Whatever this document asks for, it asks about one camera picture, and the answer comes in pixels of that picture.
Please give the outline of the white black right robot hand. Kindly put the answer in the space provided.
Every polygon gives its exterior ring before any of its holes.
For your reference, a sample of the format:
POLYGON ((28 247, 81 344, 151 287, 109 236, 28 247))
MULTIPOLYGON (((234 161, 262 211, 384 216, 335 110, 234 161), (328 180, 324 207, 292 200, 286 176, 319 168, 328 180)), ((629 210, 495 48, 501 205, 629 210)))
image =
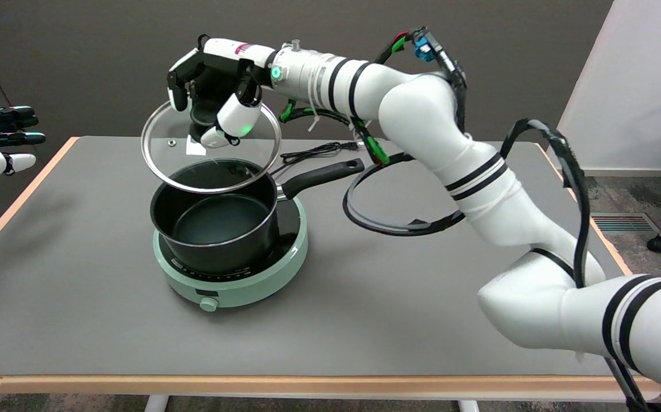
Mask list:
POLYGON ((236 146, 262 114, 276 51, 202 34, 167 73, 171 107, 189 110, 189 138, 207 149, 236 146))

